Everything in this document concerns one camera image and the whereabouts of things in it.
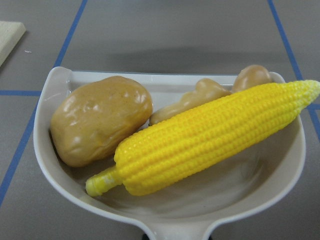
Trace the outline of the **tan toy ginger root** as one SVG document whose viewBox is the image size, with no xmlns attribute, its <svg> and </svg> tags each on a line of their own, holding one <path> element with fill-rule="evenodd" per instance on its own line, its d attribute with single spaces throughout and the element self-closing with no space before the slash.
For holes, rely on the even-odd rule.
<svg viewBox="0 0 320 240">
<path fill-rule="evenodd" d="M 151 115 L 149 125 L 155 125 L 168 120 L 177 114 L 217 100 L 249 88 L 272 83 L 273 79 L 269 71 L 261 65 L 249 65 L 236 77 L 231 90 L 227 90 L 216 81 L 203 78 L 195 84 L 195 89 L 182 95 L 179 101 L 165 106 Z"/>
</svg>

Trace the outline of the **beige plastic dustpan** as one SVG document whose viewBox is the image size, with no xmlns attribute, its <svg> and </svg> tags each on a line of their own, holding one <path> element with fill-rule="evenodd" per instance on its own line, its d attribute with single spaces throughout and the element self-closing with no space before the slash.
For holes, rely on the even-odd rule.
<svg viewBox="0 0 320 240">
<path fill-rule="evenodd" d="M 86 167 L 67 166 L 52 144 L 50 122 L 72 91 L 110 76 L 109 72 L 54 67 L 35 113 L 33 144 L 38 164 L 50 184 L 79 207 L 135 225 L 151 240 L 206 240 L 219 225 L 271 207 L 298 181 L 306 156 L 299 117 L 263 142 L 156 193 L 132 196 L 117 186 L 100 197 L 88 196 L 86 180 L 112 166 L 112 158 Z"/>
</svg>

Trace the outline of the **wooden cutting board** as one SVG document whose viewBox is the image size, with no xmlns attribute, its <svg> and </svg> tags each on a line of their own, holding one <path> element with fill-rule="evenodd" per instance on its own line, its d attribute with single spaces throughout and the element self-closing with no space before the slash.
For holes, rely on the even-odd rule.
<svg viewBox="0 0 320 240">
<path fill-rule="evenodd" d="M 0 65 L 5 62 L 7 57 L 18 44 L 26 27 L 22 22 L 0 21 Z"/>
</svg>

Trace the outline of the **yellow toy corn cob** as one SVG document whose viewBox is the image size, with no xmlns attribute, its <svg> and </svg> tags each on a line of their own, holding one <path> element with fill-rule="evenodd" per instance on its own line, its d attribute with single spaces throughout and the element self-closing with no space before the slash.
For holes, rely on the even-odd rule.
<svg viewBox="0 0 320 240">
<path fill-rule="evenodd" d="M 115 166 L 85 183 L 96 197 L 118 185 L 144 196 L 255 145 L 294 121 L 320 93 L 316 80 L 267 83 L 197 106 L 134 133 Z"/>
</svg>

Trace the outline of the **brown toy potato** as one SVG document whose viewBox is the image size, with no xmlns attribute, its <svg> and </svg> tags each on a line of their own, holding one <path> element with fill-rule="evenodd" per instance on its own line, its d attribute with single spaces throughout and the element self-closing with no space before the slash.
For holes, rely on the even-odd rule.
<svg viewBox="0 0 320 240">
<path fill-rule="evenodd" d="M 152 112 L 145 87 L 111 76 L 74 90 L 54 112 L 50 133 L 60 159 L 70 167 L 84 167 L 113 155 Z"/>
</svg>

